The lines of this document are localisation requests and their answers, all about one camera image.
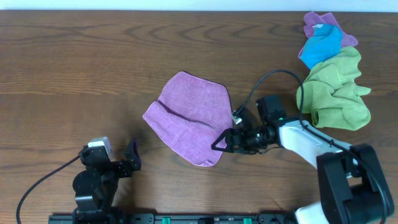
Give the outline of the purple microfiber cloth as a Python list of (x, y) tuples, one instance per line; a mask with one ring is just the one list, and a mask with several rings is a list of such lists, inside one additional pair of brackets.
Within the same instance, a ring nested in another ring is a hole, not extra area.
[(226, 87), (187, 72), (173, 76), (142, 117), (171, 150), (200, 167), (219, 161), (222, 152), (211, 145), (233, 127)]

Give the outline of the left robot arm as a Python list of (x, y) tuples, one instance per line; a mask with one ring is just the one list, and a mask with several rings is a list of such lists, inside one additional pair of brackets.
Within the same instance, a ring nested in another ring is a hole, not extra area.
[(137, 142), (132, 140), (124, 150), (125, 158), (111, 161), (111, 145), (107, 137), (92, 139), (78, 153), (86, 170), (73, 180), (77, 208), (73, 223), (129, 223), (129, 215), (112, 206), (118, 182), (132, 177), (141, 169)]

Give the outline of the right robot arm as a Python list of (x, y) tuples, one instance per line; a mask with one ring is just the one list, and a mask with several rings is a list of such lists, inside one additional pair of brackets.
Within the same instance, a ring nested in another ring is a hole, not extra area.
[(372, 146), (337, 141), (296, 117), (270, 119), (256, 129), (225, 129), (211, 148), (252, 155), (270, 144), (293, 151), (317, 169), (322, 214), (328, 223), (384, 223), (394, 213)]

